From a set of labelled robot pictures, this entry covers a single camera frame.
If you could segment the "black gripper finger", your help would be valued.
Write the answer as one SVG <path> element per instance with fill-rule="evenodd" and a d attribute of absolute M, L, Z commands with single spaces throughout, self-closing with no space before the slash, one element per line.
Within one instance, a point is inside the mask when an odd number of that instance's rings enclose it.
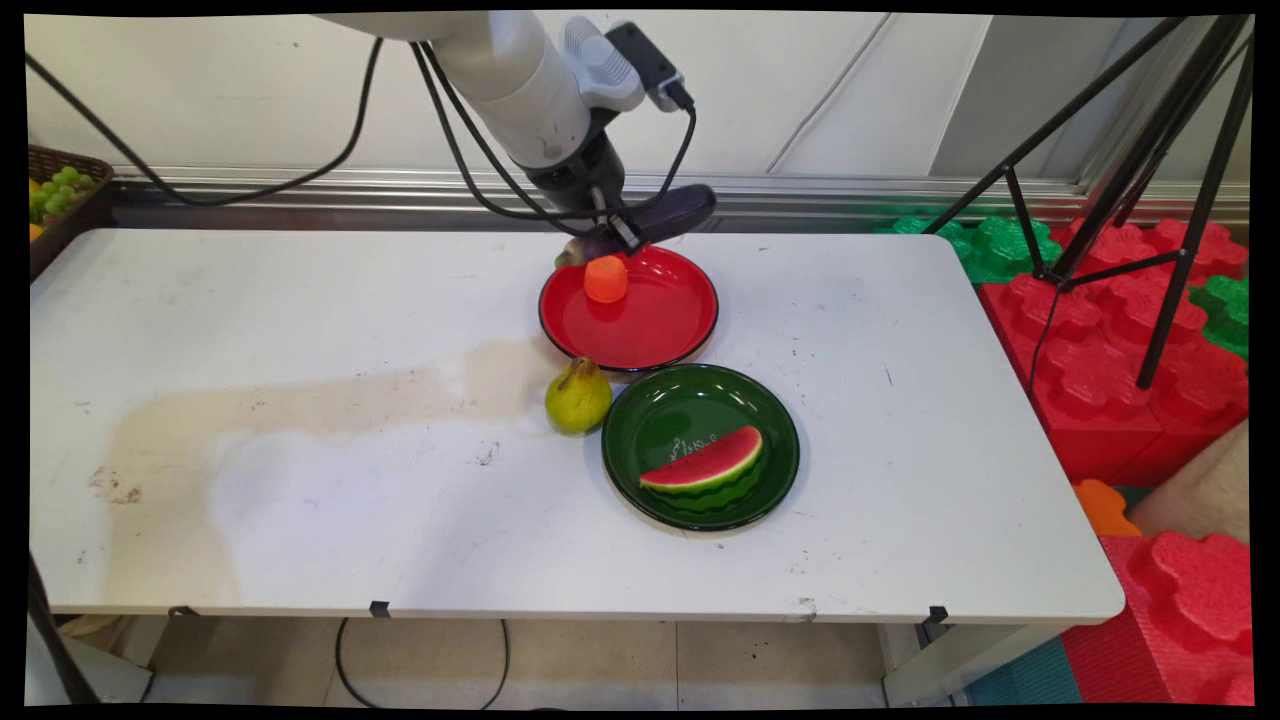
<path fill-rule="evenodd" d="M 608 211 L 609 199 L 603 190 L 596 191 L 596 220 L 605 229 L 605 234 L 617 246 L 617 252 L 636 252 L 643 242 L 637 236 L 637 227 L 622 213 Z"/>

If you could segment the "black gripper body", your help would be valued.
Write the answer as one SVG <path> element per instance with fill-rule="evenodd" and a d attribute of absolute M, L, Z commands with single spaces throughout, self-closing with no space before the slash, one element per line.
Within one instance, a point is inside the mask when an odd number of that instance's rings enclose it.
<path fill-rule="evenodd" d="M 529 168 L 527 178 L 558 211 L 623 206 L 625 167 L 607 133 L 595 133 L 552 167 Z"/>

